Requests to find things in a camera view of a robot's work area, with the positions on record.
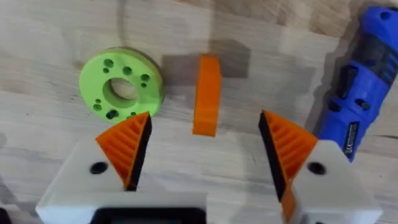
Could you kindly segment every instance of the wooden table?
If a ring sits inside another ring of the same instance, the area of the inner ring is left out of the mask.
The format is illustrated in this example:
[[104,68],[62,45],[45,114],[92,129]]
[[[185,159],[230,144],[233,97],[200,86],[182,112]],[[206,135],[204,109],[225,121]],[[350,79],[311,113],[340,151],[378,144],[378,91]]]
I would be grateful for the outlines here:
[[[161,67],[165,100],[142,190],[208,192],[210,223],[281,223],[259,113],[313,131],[344,62],[365,0],[1,0],[0,200],[16,223],[33,210],[74,144],[111,126],[92,114],[79,71],[98,52],[128,46]],[[191,134],[198,55],[219,56],[216,138]],[[398,223],[398,86],[353,167]]]

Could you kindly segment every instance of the black grip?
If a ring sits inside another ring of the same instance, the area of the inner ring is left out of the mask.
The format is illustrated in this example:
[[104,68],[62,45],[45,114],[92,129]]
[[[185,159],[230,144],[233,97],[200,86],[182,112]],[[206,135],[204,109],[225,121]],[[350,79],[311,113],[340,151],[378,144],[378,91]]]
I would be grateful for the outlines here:
[[388,87],[392,85],[398,73],[398,53],[375,35],[362,35],[353,60],[376,74]]

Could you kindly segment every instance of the orange gripper jaw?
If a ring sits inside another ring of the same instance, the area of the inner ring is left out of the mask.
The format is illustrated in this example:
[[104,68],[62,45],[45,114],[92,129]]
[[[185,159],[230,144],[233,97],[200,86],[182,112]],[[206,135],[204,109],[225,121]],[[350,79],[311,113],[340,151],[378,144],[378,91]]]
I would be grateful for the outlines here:
[[290,220],[295,208],[292,181],[318,139],[300,126],[265,110],[260,115],[259,129],[278,199],[285,219]]
[[151,132],[152,123],[146,112],[114,125],[96,138],[125,190],[137,189]]
[[202,55],[197,82],[192,134],[216,136],[221,94],[221,72],[218,58]]

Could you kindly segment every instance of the orange 3d printed block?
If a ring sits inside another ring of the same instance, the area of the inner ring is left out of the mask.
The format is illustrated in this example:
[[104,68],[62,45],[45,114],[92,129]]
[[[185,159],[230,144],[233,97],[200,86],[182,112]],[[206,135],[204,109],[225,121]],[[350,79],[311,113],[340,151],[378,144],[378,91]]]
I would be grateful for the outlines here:
[[221,71],[218,58],[203,55],[200,59],[192,134],[216,136],[220,92]]
[[151,131],[152,123],[146,112],[116,124],[96,138],[125,190],[137,189]]

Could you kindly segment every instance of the tool label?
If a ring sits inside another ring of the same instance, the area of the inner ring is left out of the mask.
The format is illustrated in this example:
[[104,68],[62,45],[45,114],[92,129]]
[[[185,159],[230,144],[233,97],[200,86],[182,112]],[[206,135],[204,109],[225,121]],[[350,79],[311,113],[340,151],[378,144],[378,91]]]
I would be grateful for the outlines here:
[[350,158],[353,154],[356,134],[358,133],[359,122],[351,122],[348,125],[348,131],[346,135],[346,142],[344,143],[343,153]]

